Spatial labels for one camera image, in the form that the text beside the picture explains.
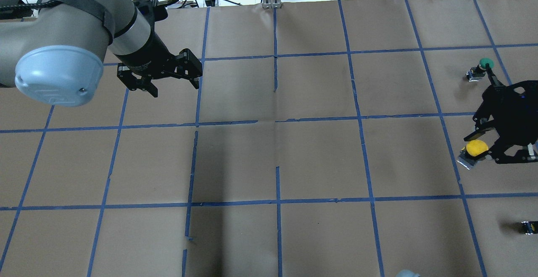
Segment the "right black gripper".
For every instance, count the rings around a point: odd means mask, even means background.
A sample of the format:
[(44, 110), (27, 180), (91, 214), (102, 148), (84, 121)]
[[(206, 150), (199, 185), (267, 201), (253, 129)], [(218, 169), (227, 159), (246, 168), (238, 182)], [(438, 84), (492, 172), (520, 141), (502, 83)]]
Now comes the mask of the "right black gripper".
[(464, 137), (465, 142), (477, 140), (488, 131), (499, 137), (489, 148), (476, 155), (475, 161), (495, 161), (497, 164), (537, 162), (533, 149), (537, 141), (537, 80), (523, 80), (506, 86), (487, 70), (490, 86), (482, 95), (483, 102), (473, 120), (475, 131)]

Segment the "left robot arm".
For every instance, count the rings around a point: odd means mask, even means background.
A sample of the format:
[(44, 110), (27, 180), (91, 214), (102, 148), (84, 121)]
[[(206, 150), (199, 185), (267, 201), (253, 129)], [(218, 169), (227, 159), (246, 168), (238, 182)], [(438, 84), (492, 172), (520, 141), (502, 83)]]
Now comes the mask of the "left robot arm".
[(154, 80), (188, 80), (195, 89), (203, 66), (190, 51), (172, 54), (154, 25), (167, 17), (158, 0), (42, 0), (1, 7), (38, 10), (29, 23), (1, 24), (1, 87), (55, 106), (92, 100), (107, 51), (120, 63), (117, 77), (131, 91), (157, 97)]

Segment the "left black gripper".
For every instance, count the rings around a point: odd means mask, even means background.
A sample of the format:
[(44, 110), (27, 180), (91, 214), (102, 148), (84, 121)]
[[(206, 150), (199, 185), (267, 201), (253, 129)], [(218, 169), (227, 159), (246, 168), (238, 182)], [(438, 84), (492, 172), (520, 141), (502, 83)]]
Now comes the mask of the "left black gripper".
[(186, 48), (173, 55), (159, 37), (151, 37), (137, 51), (118, 55), (118, 79), (131, 91), (142, 90), (152, 97), (159, 96), (153, 80), (175, 78), (188, 80), (200, 89), (203, 66), (194, 53)]

